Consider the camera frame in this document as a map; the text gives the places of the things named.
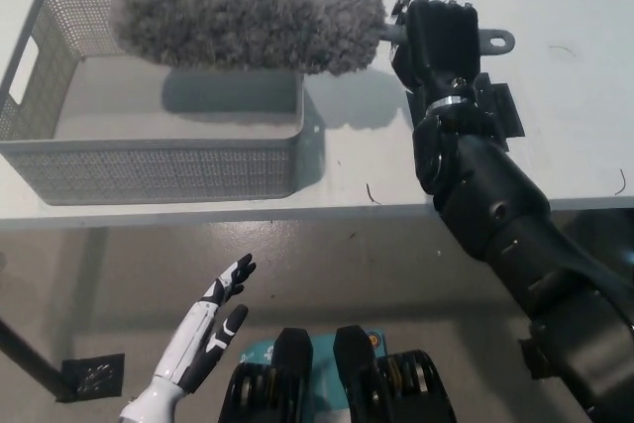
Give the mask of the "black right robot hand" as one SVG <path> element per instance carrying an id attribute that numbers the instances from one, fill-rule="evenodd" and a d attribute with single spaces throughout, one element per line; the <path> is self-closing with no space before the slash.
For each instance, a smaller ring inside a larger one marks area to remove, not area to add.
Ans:
<path id="1" fill-rule="evenodd" d="M 390 61 L 406 90 L 426 106 L 450 96 L 474 101 L 480 73 L 476 9 L 454 0 L 397 0 L 391 16 L 404 41 L 391 45 Z"/>

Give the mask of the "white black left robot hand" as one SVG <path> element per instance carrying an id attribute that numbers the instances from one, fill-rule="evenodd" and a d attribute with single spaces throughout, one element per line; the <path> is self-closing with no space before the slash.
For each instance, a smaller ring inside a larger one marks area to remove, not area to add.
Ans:
<path id="1" fill-rule="evenodd" d="M 154 372 L 160 378 L 193 393 L 216 367 L 244 323 L 249 309 L 241 304 L 218 325 L 219 309 L 244 290 L 244 282 L 256 269 L 247 254 L 233 262 L 192 304 L 167 345 Z"/>

